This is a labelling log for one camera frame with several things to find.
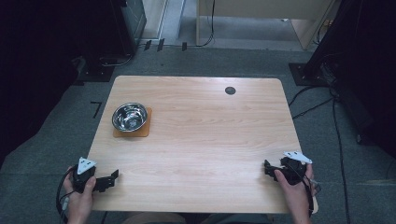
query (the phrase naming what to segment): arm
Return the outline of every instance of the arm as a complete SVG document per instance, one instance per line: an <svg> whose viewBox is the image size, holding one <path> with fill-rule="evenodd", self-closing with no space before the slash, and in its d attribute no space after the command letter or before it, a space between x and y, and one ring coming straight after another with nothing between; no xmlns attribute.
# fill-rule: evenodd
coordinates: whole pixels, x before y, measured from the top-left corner
<svg viewBox="0 0 396 224"><path fill-rule="evenodd" d="M304 184L301 182L294 186L290 185L285 176L278 170L275 170L275 175L280 187L285 193L286 203L291 212L294 224L310 224L311 219L308 214L309 203ZM314 178L311 164L306 165L305 175L310 179ZM304 181L309 185L309 180L305 178Z"/></svg>
<svg viewBox="0 0 396 224"><path fill-rule="evenodd" d="M64 180L66 193L73 192L73 185L69 176ZM92 210L92 190L95 187L96 178L92 176L88 179L82 194L74 192L69 196L69 221L68 224L86 223Z"/></svg>

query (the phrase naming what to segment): stainless steel bowl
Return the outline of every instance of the stainless steel bowl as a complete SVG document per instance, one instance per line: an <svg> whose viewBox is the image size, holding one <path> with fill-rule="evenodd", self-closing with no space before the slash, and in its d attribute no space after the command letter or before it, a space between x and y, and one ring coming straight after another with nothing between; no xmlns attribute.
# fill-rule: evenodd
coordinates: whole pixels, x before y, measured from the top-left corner
<svg viewBox="0 0 396 224"><path fill-rule="evenodd" d="M113 114L113 125L122 132L133 132L146 123L148 111L138 103L128 103L120 106Z"/></svg>

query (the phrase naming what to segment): floor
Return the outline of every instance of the floor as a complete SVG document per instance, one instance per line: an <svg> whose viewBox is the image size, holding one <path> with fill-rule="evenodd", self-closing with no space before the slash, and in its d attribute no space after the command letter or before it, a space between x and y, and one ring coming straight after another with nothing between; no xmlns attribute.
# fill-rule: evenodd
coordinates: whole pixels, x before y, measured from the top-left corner
<svg viewBox="0 0 396 224"><path fill-rule="evenodd" d="M159 26L158 35L143 34L143 42L156 43L164 38L165 45L181 46L187 42L188 46L195 46L196 0L144 0L143 3L148 23L156 20ZM163 9L160 21L159 9ZM214 17L213 23L214 38L207 45L210 48L303 50L289 20ZM210 17L201 18L200 32L200 44L204 44L211 34ZM316 46L311 44L308 51L315 51Z"/></svg>

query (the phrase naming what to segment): wire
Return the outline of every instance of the wire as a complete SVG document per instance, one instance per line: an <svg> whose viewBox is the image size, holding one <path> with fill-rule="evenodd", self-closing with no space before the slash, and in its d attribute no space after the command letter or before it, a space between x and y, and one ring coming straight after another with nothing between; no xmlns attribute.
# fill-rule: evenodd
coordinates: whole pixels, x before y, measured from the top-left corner
<svg viewBox="0 0 396 224"><path fill-rule="evenodd" d="M314 199L312 198L312 189L311 189L311 182L309 183L309 187L308 185L305 183L304 181L304 176L300 176L300 174L292 167L290 166L288 163L286 163L286 165L288 166L288 168L290 168L295 174L297 174L298 177L300 177L301 182L303 182L304 186L305 186L305 191L306 191L306 197L308 198L308 215L311 217L312 212L314 211Z"/></svg>
<svg viewBox="0 0 396 224"><path fill-rule="evenodd" d="M76 192L76 191L73 190L73 191L71 191L70 193L66 193L64 196L61 197L61 199L59 200L59 202L61 202L63 198L69 196L70 194L72 194L72 193L74 193L74 192Z"/></svg>
<svg viewBox="0 0 396 224"><path fill-rule="evenodd" d="M291 106L291 105L294 103L294 101L297 99L297 96L298 96L298 95L300 95L301 93L303 93L303 92L305 92L305 91L314 89L314 88L316 88L316 87L318 87L318 86L308 86L308 87L305 87L305 88L303 88L302 90L298 91L298 92L293 96L293 99L291 99L291 101L290 101L290 103L289 103L289 106Z"/></svg>
<svg viewBox="0 0 396 224"><path fill-rule="evenodd" d="M106 217L107 217L107 212L103 214L102 221L100 222L101 224L105 224Z"/></svg>
<svg viewBox="0 0 396 224"><path fill-rule="evenodd" d="M128 63L129 61L131 61L131 59L132 59L133 57L134 57L134 55L131 54L131 55L129 56L129 58L128 58L125 62L123 62L123 63L102 63L102 66L103 66L103 67L123 66L123 65L125 65L126 63Z"/></svg>
<svg viewBox="0 0 396 224"><path fill-rule="evenodd" d="M340 148L341 176L343 177L344 198L345 198L345 207L346 207L346 223L349 224L350 217L349 217L349 204L348 204L348 197L347 197L347 180L346 180L346 174L344 171L344 152L343 152L343 145L341 142L340 130L338 129L337 117L335 116L335 102L336 102L336 99L334 98L332 101L332 118L334 119L335 130L337 132L338 146Z"/></svg>
<svg viewBox="0 0 396 224"><path fill-rule="evenodd" d="M57 193L56 193L56 209L58 210L58 213L59 213L59 215L60 215L60 217L61 217L61 220L62 220L64 223L67 223L67 217L66 217L66 215L64 214L64 210L62 209L62 205L61 205L61 201L60 201L59 196L60 196L60 194L61 194L62 185L64 184L64 180L67 178L67 176L68 176L71 172L75 171L76 169L77 169L77 166L75 165L75 166L73 166L72 168L70 168L70 169L64 174L64 176L62 177L61 182L59 183L58 191L57 191Z"/></svg>
<svg viewBox="0 0 396 224"><path fill-rule="evenodd" d="M315 105L314 107L311 107L311 108L305 110L304 112L302 112L302 113L300 113L300 114L294 116L293 119L297 119L297 118L299 118L299 117L301 117L301 116L304 116L304 115L305 115L306 113L308 113L309 111L314 110L314 109L320 107L321 105L326 105L326 104L329 103L332 99L333 99L333 98L330 98L329 100L326 100L325 102L320 103L319 105Z"/></svg>
<svg viewBox="0 0 396 224"><path fill-rule="evenodd" d="M213 36L215 35L215 29L213 27L213 17L215 15L215 4L216 4L216 0L213 0L213 6L212 6L212 25L211 25L211 34L210 37L207 39L206 43L204 43L203 45L196 45L196 47L204 47L206 45L208 45L212 40L213 40Z"/></svg>
<svg viewBox="0 0 396 224"><path fill-rule="evenodd" d="M385 176L385 179L389 179L389 170L390 170L390 167L392 167L393 163L395 163L395 162L396 162L396 160L393 160L393 161L390 163L390 165L388 166L387 175Z"/></svg>

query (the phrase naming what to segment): finger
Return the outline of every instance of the finger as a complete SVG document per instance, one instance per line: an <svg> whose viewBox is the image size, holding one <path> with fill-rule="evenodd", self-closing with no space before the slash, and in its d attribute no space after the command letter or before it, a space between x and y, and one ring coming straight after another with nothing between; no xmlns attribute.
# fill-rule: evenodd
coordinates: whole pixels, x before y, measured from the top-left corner
<svg viewBox="0 0 396 224"><path fill-rule="evenodd" d="M290 186L288 180L286 179L286 177L282 174L282 172L278 171L278 170L274 170L274 173L276 175L276 179L277 182L279 182L280 187L283 190L287 190L287 188Z"/></svg>
<svg viewBox="0 0 396 224"><path fill-rule="evenodd" d="M92 197L92 191L96 184L96 178L91 176L87 183L85 184L84 192L82 193L82 197L86 199L90 199Z"/></svg>
<svg viewBox="0 0 396 224"><path fill-rule="evenodd" d="M70 175L73 172L70 172L67 177L64 179L64 190L66 191L66 193L70 193L73 191L73 184L70 181Z"/></svg>
<svg viewBox="0 0 396 224"><path fill-rule="evenodd" d="M311 164L311 163L308 163L308 164L306 165L305 175L306 175L308 178L310 178L310 179L313 179L313 178L314 178L314 170L313 170L313 168L312 168L312 164Z"/></svg>

